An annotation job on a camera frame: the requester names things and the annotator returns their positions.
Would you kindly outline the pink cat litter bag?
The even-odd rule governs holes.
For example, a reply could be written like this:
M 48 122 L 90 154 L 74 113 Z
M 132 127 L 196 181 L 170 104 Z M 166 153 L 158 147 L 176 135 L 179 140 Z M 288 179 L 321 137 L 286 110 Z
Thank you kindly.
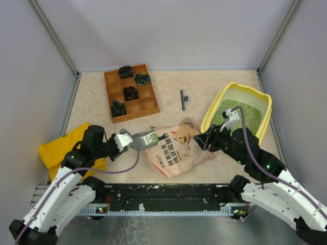
M 190 117 L 177 126 L 158 127 L 154 131 L 158 136 L 157 145 L 143 150 L 141 155 L 164 177 L 178 176 L 217 157 L 215 153 L 203 151 L 193 139 L 201 131 Z

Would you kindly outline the silver metal scoop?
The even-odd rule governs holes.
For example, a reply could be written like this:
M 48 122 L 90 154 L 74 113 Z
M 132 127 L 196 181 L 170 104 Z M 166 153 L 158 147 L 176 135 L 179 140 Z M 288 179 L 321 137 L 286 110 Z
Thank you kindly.
M 153 143 L 150 138 L 152 133 L 156 133 L 156 131 L 153 127 L 150 127 L 149 131 L 132 135 L 133 143 L 131 144 L 131 147 L 136 151 L 143 151 L 147 148 L 156 146 L 158 143 Z

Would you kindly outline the black bag sealing clip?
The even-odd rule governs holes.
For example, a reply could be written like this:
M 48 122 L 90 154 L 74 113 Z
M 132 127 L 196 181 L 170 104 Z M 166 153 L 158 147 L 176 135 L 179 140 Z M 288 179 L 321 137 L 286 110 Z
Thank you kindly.
M 181 97 L 182 111 L 185 111 L 186 110 L 186 103 L 189 102 L 189 97 L 184 94 L 184 90 L 183 89 L 180 90 L 180 97 Z

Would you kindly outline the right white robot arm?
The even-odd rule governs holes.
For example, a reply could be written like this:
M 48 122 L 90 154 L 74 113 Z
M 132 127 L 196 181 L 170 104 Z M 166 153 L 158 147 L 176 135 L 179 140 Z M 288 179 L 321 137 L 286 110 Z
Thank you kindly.
M 222 151 L 230 156 L 261 183 L 256 188 L 248 179 L 235 176 L 228 186 L 232 201 L 247 201 L 270 212 L 307 244 L 326 244 L 326 206 L 296 181 L 276 156 L 261 149 L 259 140 L 247 127 L 231 132 L 211 125 L 193 139 L 204 151 Z

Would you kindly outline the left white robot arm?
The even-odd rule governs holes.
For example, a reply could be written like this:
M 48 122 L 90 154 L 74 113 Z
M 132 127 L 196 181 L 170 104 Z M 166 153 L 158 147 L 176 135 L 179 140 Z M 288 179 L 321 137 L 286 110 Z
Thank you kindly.
M 104 182 L 85 174 L 100 158 L 115 160 L 134 141 L 126 130 L 104 139 L 102 126 L 89 126 L 72 150 L 34 208 L 22 219 L 15 219 L 9 230 L 15 244 L 56 244 L 64 228 L 83 207 L 106 198 Z

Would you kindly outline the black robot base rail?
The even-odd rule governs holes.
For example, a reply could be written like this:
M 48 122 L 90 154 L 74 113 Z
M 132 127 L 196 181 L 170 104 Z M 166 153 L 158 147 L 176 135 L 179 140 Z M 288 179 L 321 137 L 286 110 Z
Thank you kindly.
M 219 184 L 106 184 L 91 205 L 106 214 L 227 211 L 246 216 L 250 210 L 248 202 Z

